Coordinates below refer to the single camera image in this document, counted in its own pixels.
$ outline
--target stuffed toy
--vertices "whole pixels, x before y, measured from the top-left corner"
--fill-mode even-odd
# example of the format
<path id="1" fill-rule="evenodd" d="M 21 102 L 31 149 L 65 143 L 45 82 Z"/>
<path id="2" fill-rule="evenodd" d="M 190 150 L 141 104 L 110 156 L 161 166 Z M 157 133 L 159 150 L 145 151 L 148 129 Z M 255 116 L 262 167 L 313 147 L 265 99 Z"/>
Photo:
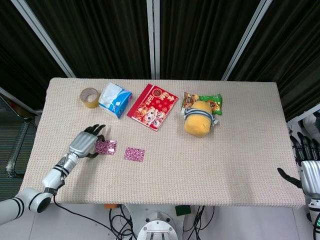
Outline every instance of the stuffed toy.
<path id="1" fill-rule="evenodd" d="M 210 103 L 205 101 L 195 101 L 190 108 L 184 110 L 184 130 L 197 137 L 204 137 L 210 131 L 212 124 L 217 120 L 212 115 Z"/>

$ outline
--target black curtain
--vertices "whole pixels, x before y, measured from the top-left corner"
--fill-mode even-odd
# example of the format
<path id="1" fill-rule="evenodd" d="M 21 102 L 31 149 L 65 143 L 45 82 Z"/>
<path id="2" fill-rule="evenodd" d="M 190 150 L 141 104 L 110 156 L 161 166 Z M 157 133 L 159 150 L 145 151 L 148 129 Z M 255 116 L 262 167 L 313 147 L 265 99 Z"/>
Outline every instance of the black curtain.
<path id="1" fill-rule="evenodd" d="M 220 80 L 259 2 L 160 1 L 160 78 Z"/>
<path id="2" fill-rule="evenodd" d="M 27 3 L 78 78 L 151 78 L 146 0 Z"/>
<path id="3" fill-rule="evenodd" d="M 50 79 L 66 75 L 8 0 L 1 1 L 0 32 L 0 87 L 43 109 Z"/>
<path id="4" fill-rule="evenodd" d="M 320 102 L 320 1 L 273 1 L 229 81 L 276 82 L 287 120 Z"/>

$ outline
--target masking tape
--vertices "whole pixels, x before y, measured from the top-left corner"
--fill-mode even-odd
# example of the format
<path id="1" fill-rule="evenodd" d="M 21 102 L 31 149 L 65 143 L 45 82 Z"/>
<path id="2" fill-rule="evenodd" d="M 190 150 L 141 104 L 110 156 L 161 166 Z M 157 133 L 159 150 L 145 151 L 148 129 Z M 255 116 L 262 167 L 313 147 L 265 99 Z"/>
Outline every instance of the masking tape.
<path id="1" fill-rule="evenodd" d="M 95 95 L 95 99 L 93 101 L 89 101 L 88 97 L 90 95 Z M 97 90 L 95 90 L 93 87 L 88 87 L 85 88 L 84 90 L 82 90 L 82 92 L 80 93 L 80 99 L 83 102 L 83 104 L 89 108 L 89 109 L 93 109 L 98 107 L 99 105 L 99 97 L 100 94 L 98 93 Z"/>

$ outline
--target beige tablecloth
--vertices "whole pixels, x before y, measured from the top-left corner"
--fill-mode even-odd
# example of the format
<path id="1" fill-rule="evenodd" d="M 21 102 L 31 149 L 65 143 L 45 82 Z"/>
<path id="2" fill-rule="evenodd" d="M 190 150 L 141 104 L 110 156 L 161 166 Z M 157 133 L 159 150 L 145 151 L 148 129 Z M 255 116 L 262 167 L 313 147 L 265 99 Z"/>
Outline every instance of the beige tablecloth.
<path id="1" fill-rule="evenodd" d="M 80 101 L 87 87 L 102 91 L 108 82 L 133 93 L 120 119 Z M 179 96 L 156 132 L 126 113 L 147 83 Z M 203 138 L 184 131 L 180 110 L 184 91 L 221 93 L 220 123 Z M 68 151 L 80 131 L 106 124 L 107 140 L 117 140 L 115 155 L 82 158 L 57 195 L 63 203 L 190 204 L 281 206 L 305 204 L 302 190 L 277 172 L 298 177 L 275 83 L 54 78 L 21 189 L 43 191 L 44 176 Z M 144 162 L 124 159 L 127 147 L 145 149 Z"/>

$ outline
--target tissue box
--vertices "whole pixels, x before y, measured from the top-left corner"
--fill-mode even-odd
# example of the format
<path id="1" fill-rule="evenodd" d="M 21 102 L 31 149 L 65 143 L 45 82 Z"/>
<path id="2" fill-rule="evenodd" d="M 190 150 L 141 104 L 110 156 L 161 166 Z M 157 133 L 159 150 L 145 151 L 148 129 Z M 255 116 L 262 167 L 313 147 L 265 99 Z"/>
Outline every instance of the tissue box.
<path id="1" fill-rule="evenodd" d="M 100 95 L 99 106 L 107 114 L 120 118 L 131 99 L 131 92 L 109 82 Z"/>

